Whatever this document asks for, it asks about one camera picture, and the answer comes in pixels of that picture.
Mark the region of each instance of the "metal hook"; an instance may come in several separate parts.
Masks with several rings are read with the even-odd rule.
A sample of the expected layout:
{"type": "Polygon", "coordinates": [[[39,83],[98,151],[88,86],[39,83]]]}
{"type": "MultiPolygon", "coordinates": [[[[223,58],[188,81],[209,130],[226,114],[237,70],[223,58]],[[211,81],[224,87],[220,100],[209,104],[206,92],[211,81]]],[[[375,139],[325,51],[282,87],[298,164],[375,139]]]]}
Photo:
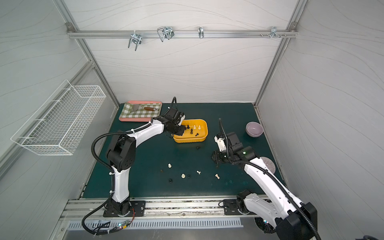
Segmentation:
{"type": "Polygon", "coordinates": [[[201,26],[199,27],[199,38],[204,38],[204,29],[201,26]]]}
{"type": "Polygon", "coordinates": [[[175,35],[171,26],[159,27],[157,29],[157,34],[159,35],[160,40],[162,42],[164,42],[164,39],[166,37],[168,40],[170,40],[175,35]]]}
{"type": "Polygon", "coordinates": [[[136,46],[135,46],[135,51],[136,51],[138,45],[141,44],[141,40],[142,40],[142,38],[139,34],[136,34],[136,33],[131,34],[131,38],[129,39],[129,43],[128,43],[128,48],[131,45],[131,43],[133,42],[134,44],[136,44],[136,46]]]}
{"type": "Polygon", "coordinates": [[[276,31],[277,31],[277,28],[275,26],[272,27],[271,33],[268,34],[269,38],[274,38],[274,37],[278,37],[279,38],[280,36],[276,34],[276,31]]]}

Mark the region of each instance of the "aluminum rail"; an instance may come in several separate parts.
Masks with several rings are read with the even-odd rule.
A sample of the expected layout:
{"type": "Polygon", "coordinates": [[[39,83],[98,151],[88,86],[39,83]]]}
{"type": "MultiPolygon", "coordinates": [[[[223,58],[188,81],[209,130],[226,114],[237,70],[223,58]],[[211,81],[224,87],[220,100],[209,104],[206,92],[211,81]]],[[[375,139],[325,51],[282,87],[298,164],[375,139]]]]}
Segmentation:
{"type": "MultiPolygon", "coordinates": [[[[300,16],[301,16],[301,14],[305,8],[307,1],[308,0],[298,0],[296,7],[292,13],[291,19],[288,22],[288,26],[287,26],[288,30],[295,30],[296,31],[297,24],[299,22],[300,16]]],[[[281,40],[279,47],[276,50],[275,56],[272,60],[272,64],[271,64],[271,66],[267,72],[267,75],[265,76],[263,84],[262,84],[260,91],[257,95],[256,101],[254,103],[255,107],[259,106],[259,104],[263,98],[263,95],[265,93],[265,90],[269,84],[269,81],[271,80],[271,78],[272,78],[272,76],[273,76],[273,74],[277,68],[277,65],[279,64],[279,62],[283,56],[283,53],[288,46],[289,40],[290,40],[290,38],[281,40]]]]}
{"type": "MultiPolygon", "coordinates": [[[[268,200],[267,195],[259,195],[260,198],[268,200]]],[[[146,206],[144,216],[137,217],[145,218],[207,218],[207,217],[257,217],[257,215],[225,215],[224,208],[218,204],[223,199],[236,199],[236,196],[194,196],[194,197],[159,197],[159,198],[137,198],[135,200],[144,200],[146,206]]],[[[90,212],[90,209],[95,209],[106,199],[79,199],[69,200],[65,206],[60,220],[81,220],[84,215],[90,212]]],[[[108,217],[104,218],[105,208],[102,207],[94,214],[89,216],[88,220],[95,219],[130,219],[131,217],[108,217]]]]}
{"type": "MultiPolygon", "coordinates": [[[[199,38],[198,30],[174,30],[173,38],[199,38]]],[[[70,38],[91,39],[91,38],[130,38],[134,31],[73,31],[68,32],[70,38]]],[[[135,31],[143,39],[159,38],[156,30],[135,31]]],[[[204,30],[204,38],[269,38],[271,30],[204,30]]],[[[277,30],[279,37],[275,38],[296,38],[297,31],[277,30]]]]}

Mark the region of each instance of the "wooden knife handle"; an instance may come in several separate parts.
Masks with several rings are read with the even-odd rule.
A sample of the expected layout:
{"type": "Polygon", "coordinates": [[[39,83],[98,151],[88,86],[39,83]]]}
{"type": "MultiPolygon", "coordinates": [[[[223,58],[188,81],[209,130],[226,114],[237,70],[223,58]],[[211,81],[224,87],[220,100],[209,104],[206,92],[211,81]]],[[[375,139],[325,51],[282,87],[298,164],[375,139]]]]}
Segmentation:
{"type": "Polygon", "coordinates": [[[151,108],[151,107],[144,107],[144,110],[157,111],[158,109],[157,108],[151,108]]]}

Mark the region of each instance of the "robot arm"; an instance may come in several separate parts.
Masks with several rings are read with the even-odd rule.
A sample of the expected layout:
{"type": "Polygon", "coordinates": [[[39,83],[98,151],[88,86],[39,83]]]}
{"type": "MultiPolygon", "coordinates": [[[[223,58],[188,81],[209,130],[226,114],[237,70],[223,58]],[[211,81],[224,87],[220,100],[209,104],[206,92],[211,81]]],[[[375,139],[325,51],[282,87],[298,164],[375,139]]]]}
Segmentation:
{"type": "Polygon", "coordinates": [[[231,206],[233,209],[237,209],[239,214],[253,212],[259,215],[265,224],[276,229],[277,235],[282,240],[309,240],[314,236],[308,223],[299,213],[300,210],[292,204],[292,201],[296,206],[300,206],[301,211],[317,228],[317,210],[311,203],[303,204],[299,198],[285,188],[252,147],[243,147],[234,132],[225,134],[222,128],[221,133],[215,136],[215,142],[218,150],[213,152],[211,159],[216,164],[241,164],[244,171],[258,183],[271,200],[271,202],[267,202],[256,193],[246,190],[237,196],[236,206],[231,206]]]}
{"type": "Polygon", "coordinates": [[[174,135],[183,135],[186,127],[181,125],[184,113],[172,107],[163,114],[151,119],[151,122],[141,128],[131,130],[134,133],[127,135],[115,135],[107,151],[107,159],[114,170],[115,188],[110,205],[119,216],[129,213],[129,170],[135,161],[136,148],[153,136],[165,132],[174,135]]]}

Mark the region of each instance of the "yellow tray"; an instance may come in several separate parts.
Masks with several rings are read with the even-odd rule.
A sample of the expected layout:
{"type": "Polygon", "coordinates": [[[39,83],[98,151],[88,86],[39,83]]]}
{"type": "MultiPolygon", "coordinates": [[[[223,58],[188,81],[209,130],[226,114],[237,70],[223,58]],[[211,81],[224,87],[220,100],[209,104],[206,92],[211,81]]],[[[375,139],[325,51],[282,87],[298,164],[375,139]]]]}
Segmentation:
{"type": "Polygon", "coordinates": [[[208,136],[208,126],[207,122],[203,119],[189,119],[189,120],[183,120],[181,123],[184,126],[189,125],[189,129],[184,131],[184,134],[182,136],[173,135],[173,139],[177,143],[182,142],[202,142],[204,141],[208,136]]]}

